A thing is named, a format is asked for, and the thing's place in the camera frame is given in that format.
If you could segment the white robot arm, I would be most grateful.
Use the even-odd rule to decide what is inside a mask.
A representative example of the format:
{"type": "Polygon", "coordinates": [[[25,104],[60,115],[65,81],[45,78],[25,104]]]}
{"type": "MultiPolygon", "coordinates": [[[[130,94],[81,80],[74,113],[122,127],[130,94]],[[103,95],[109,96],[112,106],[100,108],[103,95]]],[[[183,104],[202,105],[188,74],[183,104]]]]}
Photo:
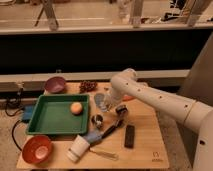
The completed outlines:
{"type": "Polygon", "coordinates": [[[144,86],[137,82],[137,73],[128,68],[110,79],[105,94],[108,108],[117,106],[125,95],[168,114],[180,124],[198,133],[193,171],[213,171],[213,107],[194,99],[144,86]]]}

